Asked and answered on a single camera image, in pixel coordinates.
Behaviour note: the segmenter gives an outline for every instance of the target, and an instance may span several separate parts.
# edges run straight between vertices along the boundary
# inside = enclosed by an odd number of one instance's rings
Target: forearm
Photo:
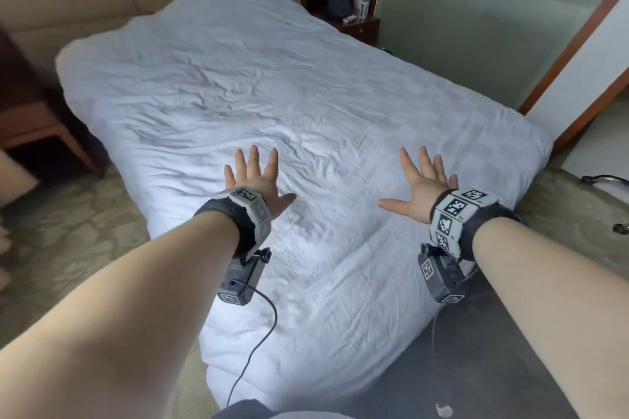
[[[50,352],[52,361],[67,359],[65,366],[53,368],[57,374],[78,368],[70,376],[94,384],[94,397],[107,397],[115,389],[120,396],[138,391],[139,397],[157,400],[161,394],[165,400],[237,244],[238,229],[224,214],[193,218],[93,275],[3,351],[0,365],[14,356],[27,368],[25,351],[37,345]],[[6,376],[0,393],[11,389]],[[51,387],[42,385],[43,390]],[[110,405],[122,400],[114,394]],[[137,401],[124,408],[136,406]]]
[[[626,415],[629,282],[506,218],[474,255],[509,314],[582,418]]]

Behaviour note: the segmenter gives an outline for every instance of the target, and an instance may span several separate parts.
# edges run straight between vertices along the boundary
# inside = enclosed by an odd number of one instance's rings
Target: person
[[[236,152],[228,188],[263,195],[277,218],[295,200],[277,191],[278,154],[261,172],[258,150]],[[441,158],[402,149],[411,200],[379,206],[428,223],[444,190]],[[4,419],[155,418],[165,407],[238,245],[238,229],[204,212],[132,250],[83,282],[0,351]],[[629,282],[508,218],[473,239],[486,278],[581,418],[629,411]],[[306,417],[284,413],[279,418]]]

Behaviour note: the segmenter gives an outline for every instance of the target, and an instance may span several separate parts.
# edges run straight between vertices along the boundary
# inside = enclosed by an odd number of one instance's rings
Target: finger
[[[439,182],[448,185],[448,179],[445,177],[444,160],[438,154],[433,161],[433,167],[435,168],[436,178]]]
[[[426,146],[422,146],[420,148],[420,173],[427,179],[436,179],[435,168],[433,167],[432,162],[430,162]]]
[[[411,157],[408,155],[405,148],[399,150],[399,160],[402,163],[406,181],[412,186],[417,184],[417,182],[421,180],[421,174],[413,164],[413,161],[411,161]]]
[[[271,155],[269,156],[269,161],[267,162],[267,167],[264,169],[264,174],[262,176],[268,181],[277,181],[277,176],[279,174],[278,166],[279,154],[277,153],[277,149],[273,148],[271,150]]]
[[[225,189],[232,189],[236,186],[236,177],[229,164],[225,164]]]
[[[255,176],[262,176],[260,172],[260,153],[258,147],[254,144],[249,151],[249,160],[247,161],[247,178],[251,179]]]
[[[378,201],[380,209],[388,210],[399,215],[408,216],[410,211],[409,203],[406,201],[398,201],[396,199],[380,199]]]
[[[452,174],[448,179],[448,187],[450,189],[459,189],[459,178],[456,174]]]
[[[244,181],[247,179],[247,163],[245,162],[245,153],[242,149],[236,151],[236,181]]]
[[[279,217],[280,214],[282,212],[284,212],[286,209],[288,209],[288,207],[295,202],[295,199],[297,198],[297,194],[284,194],[283,196],[281,196],[279,198],[279,202],[278,202],[278,212],[276,212],[275,214],[275,218]]]

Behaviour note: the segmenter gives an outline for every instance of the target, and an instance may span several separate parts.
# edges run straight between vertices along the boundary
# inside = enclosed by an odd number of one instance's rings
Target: wristband
[[[472,243],[482,224],[495,217],[522,222],[500,198],[478,189],[459,189],[440,196],[431,209],[430,239],[456,259],[475,262]]]
[[[231,218],[240,234],[235,259],[243,264],[271,233],[271,212],[260,193],[249,188],[233,188],[214,194],[194,214],[219,211]]]

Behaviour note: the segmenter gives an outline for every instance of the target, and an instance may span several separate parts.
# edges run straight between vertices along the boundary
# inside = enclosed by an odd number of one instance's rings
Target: white duvet
[[[258,288],[275,332],[232,401],[334,410],[368,388],[436,313],[416,256],[428,228],[377,208],[407,198],[401,146],[441,153],[463,186],[513,206],[550,139],[513,110],[311,17],[288,0],[176,0],[57,59],[68,104],[106,146],[152,237],[223,188],[257,144],[299,196],[274,222]],[[200,335],[224,406],[273,322],[216,301]]]

